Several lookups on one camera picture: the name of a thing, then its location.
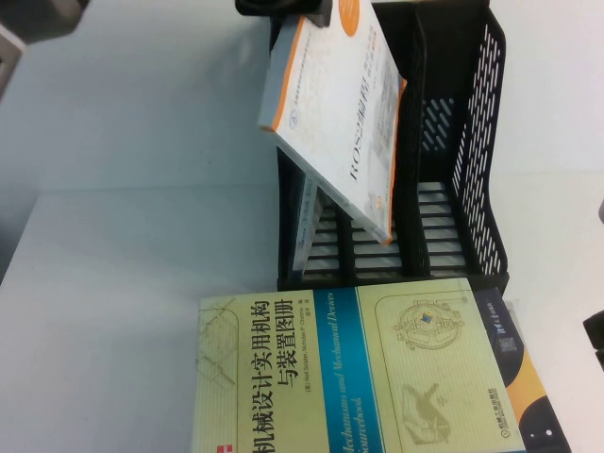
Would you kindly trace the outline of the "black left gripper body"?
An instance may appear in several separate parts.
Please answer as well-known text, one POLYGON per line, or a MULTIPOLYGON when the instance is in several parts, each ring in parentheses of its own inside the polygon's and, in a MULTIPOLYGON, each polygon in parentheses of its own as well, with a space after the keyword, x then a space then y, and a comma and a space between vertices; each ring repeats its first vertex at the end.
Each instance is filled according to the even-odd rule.
POLYGON ((236 0, 236 10, 243 16, 277 17, 312 14, 312 1, 236 0))

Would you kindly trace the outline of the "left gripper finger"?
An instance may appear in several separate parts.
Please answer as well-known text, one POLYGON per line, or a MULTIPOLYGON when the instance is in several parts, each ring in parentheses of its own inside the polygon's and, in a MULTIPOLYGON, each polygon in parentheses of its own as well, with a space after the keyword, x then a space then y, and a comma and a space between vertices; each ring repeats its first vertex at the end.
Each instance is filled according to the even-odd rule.
POLYGON ((309 20, 318 27, 329 27, 331 20, 331 0, 320 0, 309 14, 309 20))

